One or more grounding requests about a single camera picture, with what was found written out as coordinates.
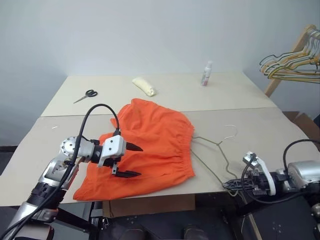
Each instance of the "hanger hook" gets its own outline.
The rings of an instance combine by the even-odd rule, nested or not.
[[[235,128],[235,134],[232,136],[226,136],[224,139],[230,139],[230,138],[234,138],[235,136],[238,135],[238,129],[235,125],[224,125],[225,127],[234,127]]]

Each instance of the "cardboard box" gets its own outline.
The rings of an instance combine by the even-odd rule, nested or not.
[[[195,195],[167,195],[123,198],[104,201],[103,215],[108,218],[195,210]]]
[[[284,111],[283,114],[295,125],[297,125],[310,139],[320,141],[320,128],[310,119],[307,114],[298,111]],[[315,143],[320,151],[320,144]]]

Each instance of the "tabletop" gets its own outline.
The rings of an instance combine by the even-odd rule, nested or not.
[[[291,123],[277,107],[229,109],[208,111],[187,111],[184,114],[195,127],[194,136],[208,138],[221,143],[221,148],[230,161],[230,171],[240,177],[245,164],[243,155],[255,152],[266,163],[270,171],[282,168],[282,155],[292,141],[306,138],[306,135]],[[110,123],[112,115],[92,115],[84,128],[84,136],[97,139],[101,134],[113,132]],[[20,205],[25,201],[49,161],[59,152],[61,142],[79,132],[83,116],[40,117],[30,132],[19,144],[8,166],[0,176],[0,206]],[[234,125],[238,134],[233,138]],[[201,139],[194,139],[192,150],[221,178],[223,182],[233,179],[225,170],[226,162],[219,149]],[[319,160],[320,154],[314,144],[303,142],[292,147],[287,161]],[[63,203],[73,203],[74,192],[81,186],[87,163],[81,163],[79,172]],[[218,180],[192,155],[195,176],[184,183],[143,196],[164,196],[177,194],[220,192],[224,189]]]
[[[242,72],[213,72],[201,87],[201,73],[142,75],[157,94],[149,97],[132,84],[135,76],[68,76],[42,117],[85,115],[95,104],[110,105],[118,113],[131,99],[139,98],[180,112],[272,108],[276,105]],[[95,97],[74,102],[93,89]],[[104,108],[92,114],[108,114]]]

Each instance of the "orange fabric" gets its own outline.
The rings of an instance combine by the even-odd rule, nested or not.
[[[194,127],[180,112],[151,101],[133,99],[118,114],[121,135],[143,151],[126,150],[120,171],[135,171],[140,176],[121,178],[111,175],[111,168],[89,163],[82,186],[73,199],[102,201],[148,194],[181,184],[195,174],[190,144]],[[112,133],[100,137],[103,143]]]

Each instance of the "black scissor handle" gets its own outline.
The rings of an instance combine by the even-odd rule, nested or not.
[[[90,89],[90,90],[88,90],[88,91],[85,92],[85,95],[87,95],[88,97],[91,98],[91,97],[97,96],[98,93],[97,93],[95,90]]]

